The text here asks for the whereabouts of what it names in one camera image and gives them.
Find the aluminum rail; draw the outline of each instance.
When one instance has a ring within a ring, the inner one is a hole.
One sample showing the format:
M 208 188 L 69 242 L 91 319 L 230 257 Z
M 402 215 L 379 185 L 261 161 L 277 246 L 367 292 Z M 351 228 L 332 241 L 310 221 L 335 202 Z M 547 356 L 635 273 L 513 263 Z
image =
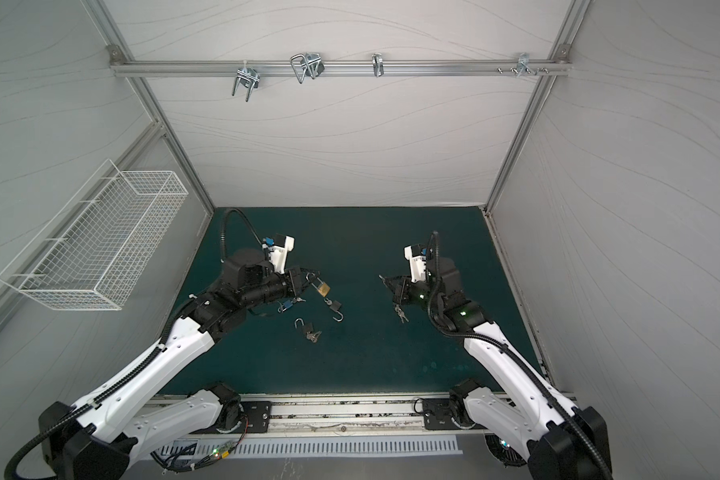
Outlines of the aluminum rail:
M 235 77 L 243 65 L 253 68 L 264 77 L 293 77 L 288 61 L 234 61 L 234 62 L 122 62 L 112 63 L 110 68 L 116 77 Z M 323 61 L 326 70 L 321 77 L 373 77 L 371 60 Z M 384 60 L 385 77 L 464 77 L 506 75 L 513 77 L 517 60 Z M 526 76 L 567 75 L 570 63 L 550 60 L 529 60 L 531 73 Z

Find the dark green mat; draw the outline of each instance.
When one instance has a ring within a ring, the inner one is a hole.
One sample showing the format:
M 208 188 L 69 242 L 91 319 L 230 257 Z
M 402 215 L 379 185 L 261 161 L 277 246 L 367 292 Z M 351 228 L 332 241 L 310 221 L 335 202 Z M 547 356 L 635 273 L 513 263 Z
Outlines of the dark green mat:
M 206 288 L 220 273 L 220 211 L 197 252 L 179 302 Z M 409 274 L 404 247 L 425 243 L 432 230 L 440 231 L 442 256 L 454 259 L 470 298 L 480 302 L 538 369 L 477 207 L 249 208 L 245 212 L 259 235 L 296 238 L 287 265 L 320 270 L 331 287 L 328 298 L 343 304 L 345 320 L 335 322 L 312 288 L 303 296 L 307 302 L 283 314 L 270 306 L 259 307 L 275 316 L 248 315 L 239 329 L 189 364 L 161 393 L 187 394 L 219 380 L 244 393 L 446 391 L 468 377 L 499 389 L 477 360 L 432 328 L 424 312 L 407 307 L 410 323 L 401 323 L 391 293 L 378 278 Z M 234 215 L 227 238 L 230 253 L 241 246 L 256 247 Z M 298 317 L 322 331 L 316 344 L 294 328 Z

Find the gray floor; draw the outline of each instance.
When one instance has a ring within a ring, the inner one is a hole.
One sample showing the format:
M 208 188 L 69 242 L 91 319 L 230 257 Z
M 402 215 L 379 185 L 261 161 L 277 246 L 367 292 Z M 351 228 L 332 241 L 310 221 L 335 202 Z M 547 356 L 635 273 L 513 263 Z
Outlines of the gray floor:
M 528 467 L 505 468 L 493 458 L 480 435 L 461 435 L 461 456 L 403 458 L 273 458 L 224 460 L 197 472 L 181 474 L 186 480 L 235 478 L 246 480 L 528 480 Z M 164 480 L 163 469 L 152 460 L 138 462 L 123 480 Z

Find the wire mesh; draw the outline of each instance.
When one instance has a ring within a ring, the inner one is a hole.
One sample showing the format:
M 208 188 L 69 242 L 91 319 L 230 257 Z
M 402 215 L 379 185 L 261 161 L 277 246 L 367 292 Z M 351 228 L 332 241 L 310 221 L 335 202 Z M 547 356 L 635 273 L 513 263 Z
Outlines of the wire mesh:
M 117 171 L 34 266 L 0 280 L 54 310 L 120 310 L 186 196 L 173 171 Z

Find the wire basket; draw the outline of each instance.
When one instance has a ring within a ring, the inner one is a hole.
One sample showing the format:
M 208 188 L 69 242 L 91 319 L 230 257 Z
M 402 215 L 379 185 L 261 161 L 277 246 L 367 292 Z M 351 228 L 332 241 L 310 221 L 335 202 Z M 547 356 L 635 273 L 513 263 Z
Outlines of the wire basket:
M 80 200 L 86 186 L 92 197 Z M 173 171 L 121 171 L 109 160 L 0 281 L 53 310 L 121 310 L 186 196 Z

